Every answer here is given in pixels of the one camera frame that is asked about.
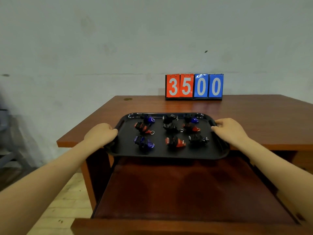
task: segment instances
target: tile floor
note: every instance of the tile floor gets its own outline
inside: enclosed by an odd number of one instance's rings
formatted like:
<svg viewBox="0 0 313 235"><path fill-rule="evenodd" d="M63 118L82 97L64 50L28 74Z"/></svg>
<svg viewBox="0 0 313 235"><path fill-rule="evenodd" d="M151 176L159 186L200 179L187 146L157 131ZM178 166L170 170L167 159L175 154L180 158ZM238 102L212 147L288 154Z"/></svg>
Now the tile floor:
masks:
<svg viewBox="0 0 313 235"><path fill-rule="evenodd" d="M84 178L76 173L49 205L28 235L72 235L74 218L90 218L89 202Z"/></svg>

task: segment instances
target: person's right hand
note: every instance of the person's right hand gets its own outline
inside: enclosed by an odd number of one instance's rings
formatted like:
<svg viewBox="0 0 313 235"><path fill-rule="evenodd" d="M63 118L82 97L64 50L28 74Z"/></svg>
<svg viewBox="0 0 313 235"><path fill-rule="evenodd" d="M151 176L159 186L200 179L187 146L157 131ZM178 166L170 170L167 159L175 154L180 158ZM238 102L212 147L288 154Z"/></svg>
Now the person's right hand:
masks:
<svg viewBox="0 0 313 235"><path fill-rule="evenodd" d="M211 129L224 141L237 147L240 143L248 139L248 135L242 126L231 118L219 119L215 121L217 126Z"/></svg>

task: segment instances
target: white digit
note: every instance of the white digit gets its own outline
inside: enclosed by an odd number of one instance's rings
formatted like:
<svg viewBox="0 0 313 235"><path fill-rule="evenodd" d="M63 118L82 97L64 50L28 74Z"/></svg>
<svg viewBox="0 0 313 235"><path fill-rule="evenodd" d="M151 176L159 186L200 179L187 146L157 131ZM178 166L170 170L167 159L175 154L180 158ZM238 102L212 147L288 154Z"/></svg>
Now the white digit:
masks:
<svg viewBox="0 0 313 235"><path fill-rule="evenodd" d="M187 81L191 81L191 78L190 78L190 77L185 77L185 78L184 78L184 82L182 83L182 86L183 86L183 87L186 86L186 87L188 88L187 91L182 90L182 93L183 93L184 95L188 95L188 94L190 93L190 91L191 91L190 84L187 83Z"/></svg>
<svg viewBox="0 0 313 235"><path fill-rule="evenodd" d="M172 92L171 90L169 91L171 95L176 95L177 94L177 80L175 78L170 79L169 83L173 83L172 87L175 89L174 92Z"/></svg>
<svg viewBox="0 0 313 235"><path fill-rule="evenodd" d="M202 91L200 91L200 83L203 83L203 87L202 87ZM199 95L203 95L204 94L204 92L205 92L205 79L204 78L200 78L199 80L198 80L198 94Z"/></svg>
<svg viewBox="0 0 313 235"><path fill-rule="evenodd" d="M215 83L217 82L217 91L215 91ZM218 95L221 90L221 80L219 78L214 78L212 82L212 93L213 95Z"/></svg>

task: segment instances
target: desk leg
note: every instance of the desk leg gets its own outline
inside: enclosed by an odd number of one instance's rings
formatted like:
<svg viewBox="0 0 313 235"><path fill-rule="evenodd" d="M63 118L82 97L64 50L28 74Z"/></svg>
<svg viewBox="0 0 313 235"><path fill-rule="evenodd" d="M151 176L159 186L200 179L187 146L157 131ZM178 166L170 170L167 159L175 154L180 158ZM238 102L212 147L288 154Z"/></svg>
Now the desk leg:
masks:
<svg viewBox="0 0 313 235"><path fill-rule="evenodd" d="M91 154L81 166L92 209L96 207L111 176L109 156L104 149Z"/></svg>

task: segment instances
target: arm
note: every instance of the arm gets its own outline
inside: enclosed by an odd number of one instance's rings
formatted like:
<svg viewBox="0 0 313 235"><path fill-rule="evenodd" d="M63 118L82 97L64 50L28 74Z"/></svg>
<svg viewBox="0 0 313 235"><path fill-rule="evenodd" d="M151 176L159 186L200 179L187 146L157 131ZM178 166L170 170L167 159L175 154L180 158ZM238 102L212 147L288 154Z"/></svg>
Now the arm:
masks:
<svg viewBox="0 0 313 235"><path fill-rule="evenodd" d="M26 234L84 160L116 135L98 124L75 147L0 192L0 234Z"/></svg>
<svg viewBox="0 0 313 235"><path fill-rule="evenodd" d="M250 139L233 119L220 119L212 130L238 148L299 209L313 225L313 175L280 158Z"/></svg>

